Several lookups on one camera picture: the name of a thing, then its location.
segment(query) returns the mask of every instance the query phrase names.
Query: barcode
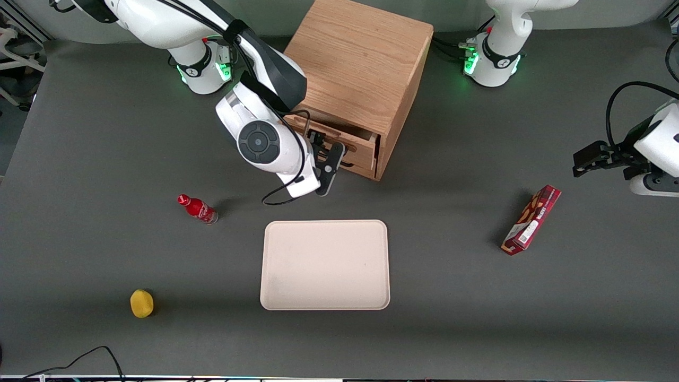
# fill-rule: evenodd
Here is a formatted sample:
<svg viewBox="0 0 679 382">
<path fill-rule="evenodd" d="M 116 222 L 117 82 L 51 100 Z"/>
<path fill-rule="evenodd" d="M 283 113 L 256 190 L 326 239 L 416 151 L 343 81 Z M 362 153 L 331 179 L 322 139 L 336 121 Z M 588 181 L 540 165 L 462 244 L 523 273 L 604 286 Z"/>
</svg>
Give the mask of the barcode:
<svg viewBox="0 0 679 382">
<path fill-rule="evenodd" d="M 530 222 L 530 224 L 528 224 L 528 227 L 526 227 L 524 233 L 521 234 L 519 242 L 521 244 L 526 244 L 530 237 L 533 236 L 533 232 L 535 232 L 536 228 L 538 228 L 538 222 L 536 220 L 533 220 L 532 222 Z"/>
</svg>

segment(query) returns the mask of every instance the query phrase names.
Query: wooden drawer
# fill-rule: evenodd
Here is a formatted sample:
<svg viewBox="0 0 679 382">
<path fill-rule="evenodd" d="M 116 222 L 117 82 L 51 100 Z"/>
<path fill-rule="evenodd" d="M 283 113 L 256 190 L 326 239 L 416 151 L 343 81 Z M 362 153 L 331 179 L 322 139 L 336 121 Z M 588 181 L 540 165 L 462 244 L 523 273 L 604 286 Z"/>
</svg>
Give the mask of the wooden drawer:
<svg viewBox="0 0 679 382">
<path fill-rule="evenodd" d="M 287 116 L 285 119 L 290 123 L 290 127 L 297 132 L 304 132 L 305 117 Z M 327 149 L 335 142 L 344 143 L 347 152 L 342 162 L 353 164 L 364 170 L 371 170 L 374 173 L 377 162 L 377 147 L 379 147 L 377 134 L 362 129 L 355 129 L 353 133 L 349 133 L 313 120 L 309 123 L 309 130 L 326 134 L 325 147 Z"/>
</svg>

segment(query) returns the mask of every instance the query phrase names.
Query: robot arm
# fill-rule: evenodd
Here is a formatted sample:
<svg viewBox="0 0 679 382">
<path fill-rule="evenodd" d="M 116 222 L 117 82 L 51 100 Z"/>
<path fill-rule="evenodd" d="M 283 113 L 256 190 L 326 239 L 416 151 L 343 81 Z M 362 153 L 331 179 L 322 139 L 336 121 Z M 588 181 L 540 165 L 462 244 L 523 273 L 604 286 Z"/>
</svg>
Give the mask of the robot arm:
<svg viewBox="0 0 679 382">
<path fill-rule="evenodd" d="M 625 167 L 629 188 L 639 195 L 679 197 L 679 101 L 660 107 L 615 147 L 596 141 L 573 155 L 573 175 Z"/>
<path fill-rule="evenodd" d="M 215 92 L 228 81 L 221 70 L 228 47 L 202 39 L 215 33 L 223 35 L 236 19 L 213 0 L 73 2 L 98 21 L 117 22 L 143 43 L 167 49 L 194 92 Z M 303 71 L 249 28 L 239 29 L 234 37 L 234 45 L 253 61 L 253 77 L 245 73 L 219 102 L 219 119 L 235 139 L 242 157 L 258 169 L 276 173 L 292 198 L 313 191 L 326 195 L 346 148 L 336 143 L 337 147 L 330 150 L 333 155 L 317 163 L 315 153 L 325 149 L 294 132 L 280 114 L 304 100 L 307 84 Z M 317 167 L 329 170 L 317 175 Z"/>
<path fill-rule="evenodd" d="M 561 10 L 572 7 L 578 0 L 486 0 L 497 21 L 492 32 L 481 32 L 460 44 L 467 49 L 468 62 L 464 73 L 476 82 L 491 88 L 502 86 L 516 72 L 517 64 L 533 20 L 528 12 Z"/>
</svg>

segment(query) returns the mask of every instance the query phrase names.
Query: power cord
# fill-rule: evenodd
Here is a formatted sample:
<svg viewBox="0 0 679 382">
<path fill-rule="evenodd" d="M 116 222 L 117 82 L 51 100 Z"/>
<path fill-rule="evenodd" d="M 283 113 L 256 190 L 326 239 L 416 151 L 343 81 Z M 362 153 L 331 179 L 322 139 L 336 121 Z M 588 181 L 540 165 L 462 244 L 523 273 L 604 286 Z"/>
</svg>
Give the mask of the power cord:
<svg viewBox="0 0 679 382">
<path fill-rule="evenodd" d="M 674 46 L 677 44 L 679 40 L 675 39 L 672 44 L 669 45 L 667 48 L 667 52 L 665 52 L 665 66 L 667 67 L 667 71 L 669 71 L 669 74 L 674 78 L 675 81 L 679 82 L 679 77 L 677 77 L 676 73 L 674 73 L 674 70 L 672 69 L 672 66 L 669 63 L 669 58 L 672 55 L 672 50 L 674 49 Z"/>
<path fill-rule="evenodd" d="M 620 85 L 610 96 L 610 99 L 608 100 L 608 106 L 606 106 L 606 136 L 608 138 L 608 145 L 611 147 L 613 152 L 618 156 L 618 158 L 620 158 L 620 160 L 622 160 L 626 165 L 640 169 L 641 168 L 640 165 L 632 162 L 629 158 L 622 156 L 622 154 L 620 153 L 620 149 L 618 148 L 618 145 L 613 141 L 613 133 L 611 132 L 610 127 L 610 112 L 613 108 L 613 102 L 615 101 L 616 97 L 618 97 L 618 94 L 620 94 L 621 91 L 623 91 L 625 88 L 629 88 L 630 86 L 642 86 L 645 88 L 650 88 L 675 99 L 679 99 L 679 94 L 671 91 L 670 89 L 664 88 L 660 85 L 651 84 L 650 82 L 632 81 Z"/>
<path fill-rule="evenodd" d="M 481 25 L 476 31 L 481 32 L 484 30 L 490 23 L 495 19 L 495 15 L 493 15 L 491 18 L 488 19 L 483 25 Z M 434 48 L 438 49 L 441 53 L 445 54 L 446 56 L 453 58 L 455 60 L 461 60 L 460 56 L 458 54 L 454 54 L 451 52 L 448 52 L 447 50 L 443 49 L 444 46 L 447 46 L 449 48 L 455 48 L 458 49 L 458 44 L 453 44 L 452 42 L 448 42 L 446 40 L 439 39 L 438 37 L 432 37 L 432 41 L 434 41 Z"/>
<path fill-rule="evenodd" d="M 480 32 L 480 31 L 484 30 L 490 24 L 490 22 L 493 21 L 493 20 L 495 20 L 495 15 L 493 15 L 491 18 L 489 18 L 488 21 L 486 21 L 483 25 L 481 25 L 476 31 Z"/>
<path fill-rule="evenodd" d="M 88 354 L 90 354 L 90 353 L 93 353 L 93 352 L 95 352 L 95 351 L 97 351 L 97 350 L 99 350 L 99 349 L 106 349 L 106 351 L 107 351 L 107 352 L 109 353 L 109 355 L 111 356 L 111 359 L 113 359 L 113 363 L 115 363 L 115 369 L 116 369 L 117 372 L 118 372 L 118 376 L 120 377 L 120 381 L 124 381 L 123 370 L 120 368 L 120 364 L 118 363 L 118 360 L 115 359 L 115 355 L 113 355 L 113 352 L 111 351 L 111 349 L 110 349 L 108 346 L 98 346 L 98 347 L 95 347 L 94 349 L 88 351 L 88 352 L 85 353 L 85 354 L 81 354 L 78 358 L 75 358 L 73 361 L 71 361 L 70 364 L 68 364 L 68 365 L 66 365 L 66 366 L 57 366 L 57 367 L 47 368 L 47 369 L 45 369 L 45 370 L 40 370 L 40 371 L 37 371 L 37 372 L 33 372 L 33 373 L 31 373 L 31 374 L 29 374 L 29 375 L 27 375 L 27 376 L 25 376 L 25 377 L 19 379 L 19 382 L 26 381 L 27 379 L 29 379 L 29 378 L 31 378 L 31 377 L 34 377 L 34 376 L 36 376 L 36 375 L 45 374 L 46 372 L 55 371 L 55 370 L 66 370 L 66 369 L 70 368 L 71 366 L 73 366 L 76 362 L 80 361 L 81 358 L 83 358 L 83 357 L 85 357 L 86 355 L 88 355 Z"/>
<path fill-rule="evenodd" d="M 214 30 L 217 33 L 220 33 L 220 35 L 223 35 L 226 32 L 219 25 L 217 25 L 215 22 L 213 22 L 212 20 L 209 20 L 208 18 L 204 17 L 201 14 L 198 14 L 195 10 L 191 9 L 190 7 L 188 7 L 186 4 L 182 3 L 179 0 L 173 0 L 174 3 L 171 3 L 168 0 L 156 0 L 156 1 L 163 3 L 163 4 L 167 5 L 168 7 L 171 7 L 172 9 L 174 9 L 176 11 L 179 11 L 182 14 L 185 14 L 186 16 L 189 16 L 190 18 L 193 18 L 194 20 L 200 22 L 201 24 L 205 25 L 206 27 Z M 256 78 L 255 70 L 253 69 L 252 64 L 250 64 L 250 61 L 247 59 L 245 52 L 240 47 L 240 45 L 238 45 L 238 44 L 234 44 L 234 45 L 235 45 L 239 55 L 241 55 L 243 57 L 243 62 L 245 63 L 246 70 L 250 73 L 250 75 L 252 75 L 253 78 Z M 275 190 L 266 194 L 261 200 L 262 204 L 264 204 L 264 205 L 286 205 L 288 203 L 292 203 L 293 201 L 296 201 L 297 198 L 290 198 L 287 201 L 278 202 L 278 203 L 269 203 L 269 202 L 266 201 L 266 199 L 268 199 L 269 196 L 271 196 L 271 195 L 281 191 L 282 189 L 286 188 L 287 186 L 290 186 L 292 183 L 294 183 L 299 178 L 302 171 L 304 170 L 304 163 L 306 162 L 306 150 L 304 149 L 304 145 L 302 144 L 301 140 L 299 139 L 299 136 L 297 135 L 297 133 L 295 133 L 293 128 L 290 127 L 290 124 L 288 124 L 288 122 L 283 118 L 281 113 L 278 110 L 275 110 L 266 100 L 262 99 L 262 102 L 266 105 L 266 107 L 268 107 L 271 111 L 273 111 L 276 114 L 278 119 L 288 128 L 290 133 L 292 133 L 292 135 L 295 137 L 295 140 L 297 141 L 297 146 L 299 146 L 299 152 L 301 153 L 302 161 L 301 161 L 301 164 L 299 166 L 299 171 L 297 172 L 297 175 L 291 181 L 288 181 L 283 186 L 278 187 Z"/>
</svg>

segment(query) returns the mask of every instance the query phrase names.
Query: gray table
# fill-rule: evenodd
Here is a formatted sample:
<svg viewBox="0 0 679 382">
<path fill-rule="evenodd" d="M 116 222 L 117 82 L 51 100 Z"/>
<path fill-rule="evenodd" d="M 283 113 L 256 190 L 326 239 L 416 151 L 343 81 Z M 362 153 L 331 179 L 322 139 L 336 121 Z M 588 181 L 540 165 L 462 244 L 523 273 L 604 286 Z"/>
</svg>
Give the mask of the gray table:
<svg viewBox="0 0 679 382">
<path fill-rule="evenodd" d="M 468 33 L 446 36 L 460 41 Z M 434 379 L 679 379 L 679 202 L 633 195 L 621 171 L 571 176 L 604 137 L 623 82 L 672 88 L 666 22 L 538 31 L 503 88 L 431 52 L 384 180 L 341 172 L 327 198 L 259 199 L 276 177 L 221 132 L 200 97 L 139 45 L 54 43 L 0 188 L 3 372 L 110 346 L 127 374 Z M 630 89 L 622 137 L 665 97 Z M 530 195 L 563 190 L 531 248 L 498 248 Z M 217 205 L 207 227 L 175 203 Z M 274 220 L 381 219 L 384 311 L 269 312 L 261 248 Z M 128 297 L 151 288 L 160 314 Z M 113 374 L 102 354 L 75 373 Z"/>
</svg>

